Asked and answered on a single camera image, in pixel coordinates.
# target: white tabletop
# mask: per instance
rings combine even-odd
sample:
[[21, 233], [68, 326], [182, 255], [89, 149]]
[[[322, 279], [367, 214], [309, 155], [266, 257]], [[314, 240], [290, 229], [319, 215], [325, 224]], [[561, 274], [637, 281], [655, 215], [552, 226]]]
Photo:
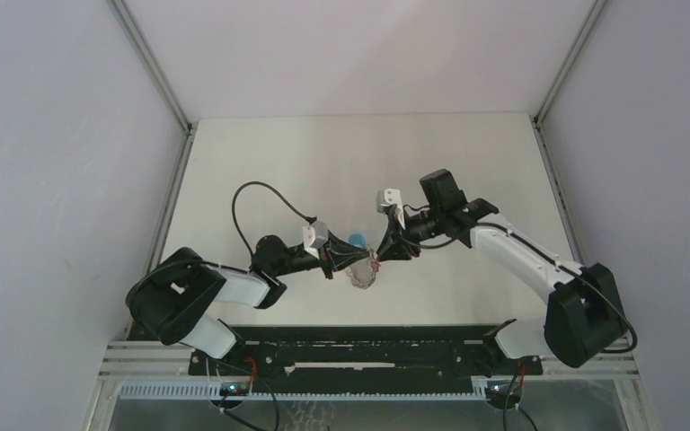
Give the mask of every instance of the white tabletop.
[[[375, 210], [377, 191], [400, 189], [404, 203], [424, 205], [419, 178], [441, 168], [454, 174], [468, 199], [488, 199], [529, 236], [570, 255], [527, 114], [482, 113], [203, 119], [164, 256], [189, 246], [204, 259], [248, 267], [231, 198], [249, 180], [276, 187], [341, 239], [363, 233], [376, 247], [386, 226]], [[237, 215], [252, 247], [266, 234], [290, 246], [301, 242], [304, 222], [266, 189], [245, 189]], [[384, 263], [368, 290], [351, 286], [344, 271], [333, 280], [320, 270], [280, 279], [288, 290], [268, 310], [214, 303], [210, 314], [233, 324], [406, 325], [545, 313], [519, 279], [460, 243]]]

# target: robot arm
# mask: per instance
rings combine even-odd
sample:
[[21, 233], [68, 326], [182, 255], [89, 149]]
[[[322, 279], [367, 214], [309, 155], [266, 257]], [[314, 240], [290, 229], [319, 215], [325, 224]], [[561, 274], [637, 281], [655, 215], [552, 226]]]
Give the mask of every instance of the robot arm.
[[585, 268], [549, 252], [486, 200], [467, 202], [446, 170], [427, 175], [420, 184], [429, 205], [417, 215], [406, 217], [398, 209], [403, 205], [400, 191], [377, 195], [377, 210], [388, 215], [387, 232], [377, 250], [380, 261], [416, 258], [428, 248], [420, 242], [445, 234], [451, 241], [441, 245], [459, 241], [490, 256], [547, 305], [544, 318], [507, 321], [489, 334], [486, 344], [491, 356], [556, 356], [579, 367], [629, 329], [607, 268], [600, 264]]
[[[585, 268], [549, 252], [486, 200], [467, 201], [446, 170], [425, 176], [420, 185], [428, 204], [416, 215], [403, 212], [400, 190], [377, 195], [377, 210], [388, 219], [376, 252], [379, 261], [414, 259], [423, 249], [459, 241], [516, 274], [547, 305], [544, 318], [506, 321], [486, 336], [483, 342], [490, 351], [486, 362], [491, 368], [504, 358], [550, 355], [579, 367], [627, 330], [633, 335], [607, 268], [600, 264]], [[131, 315], [165, 345], [180, 342], [224, 358], [237, 337], [230, 327], [205, 314], [213, 301], [265, 309], [287, 290], [280, 276], [320, 268], [332, 278], [333, 272], [370, 257], [369, 251], [338, 239], [326, 224], [313, 217], [306, 220], [303, 241], [296, 246], [288, 247], [275, 235], [261, 238], [247, 271], [205, 261], [188, 248], [176, 251], [130, 289], [126, 305]], [[441, 234], [450, 240], [421, 244]]]
[[303, 229], [303, 242], [288, 247], [278, 236], [261, 238], [244, 271], [203, 260], [182, 248], [163, 261], [126, 296], [136, 322], [166, 346], [182, 343], [223, 358], [237, 338], [221, 320], [206, 315], [213, 301], [266, 309], [287, 290], [277, 277], [320, 268], [327, 278], [369, 252], [334, 236], [315, 221]]

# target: white wall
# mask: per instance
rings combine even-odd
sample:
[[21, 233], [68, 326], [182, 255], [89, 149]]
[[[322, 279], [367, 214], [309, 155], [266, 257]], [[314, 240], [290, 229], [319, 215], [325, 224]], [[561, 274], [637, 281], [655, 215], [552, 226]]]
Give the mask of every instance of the white wall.
[[613, 2], [546, 137], [664, 430], [690, 429], [690, 2]]
[[[419, 179], [438, 169], [451, 171], [467, 198], [488, 199], [549, 250], [570, 252], [530, 118], [519, 112], [203, 119], [165, 255], [189, 246], [206, 259], [246, 267], [230, 203], [250, 180], [272, 184], [339, 238], [363, 233], [377, 247], [387, 224], [375, 210], [377, 191], [399, 189], [404, 203], [419, 207], [427, 203]], [[302, 241], [305, 223], [266, 189], [243, 190], [236, 214], [251, 246], [270, 233], [289, 245]], [[214, 303], [211, 312], [229, 323], [263, 325], [474, 324], [546, 312], [514, 274], [460, 243], [423, 251], [411, 263], [384, 262], [368, 290], [353, 287], [344, 272], [327, 280], [312, 270], [282, 281], [289, 289], [268, 310]]]
[[0, 429], [80, 427], [180, 136], [104, 1], [0, 1]]
[[190, 119], [529, 111], [591, 0], [130, 0]]

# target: glass panel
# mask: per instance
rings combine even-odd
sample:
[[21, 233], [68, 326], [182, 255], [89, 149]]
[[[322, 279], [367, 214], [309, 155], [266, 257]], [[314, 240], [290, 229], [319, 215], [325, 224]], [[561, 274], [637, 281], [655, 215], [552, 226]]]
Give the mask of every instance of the glass panel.
[[[281, 430], [498, 430], [501, 411], [483, 401], [280, 401]], [[626, 430], [615, 386], [609, 381], [527, 382], [522, 407], [541, 430]], [[268, 401], [247, 401], [233, 412], [271, 430]], [[532, 429], [520, 412], [508, 413], [509, 429]], [[115, 431], [248, 428], [221, 415], [207, 400], [119, 400]]]

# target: red wire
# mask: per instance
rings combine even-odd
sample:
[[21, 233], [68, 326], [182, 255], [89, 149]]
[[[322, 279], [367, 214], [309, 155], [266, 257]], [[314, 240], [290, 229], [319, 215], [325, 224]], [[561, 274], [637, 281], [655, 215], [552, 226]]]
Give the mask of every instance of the red wire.
[[520, 377], [519, 377], [519, 387], [517, 388], [518, 390], [522, 389], [522, 387], [525, 386], [525, 374], [526, 374], [526, 368], [523, 366], [522, 372], [519, 374]]
[[250, 387], [252, 387], [252, 384], [255, 383], [255, 375], [258, 374], [258, 364], [255, 362], [255, 359], [252, 358], [252, 356], [248, 356], [244, 359], [244, 362], [249, 362], [252, 364], [252, 376], [250, 377], [250, 382], [247, 383]]

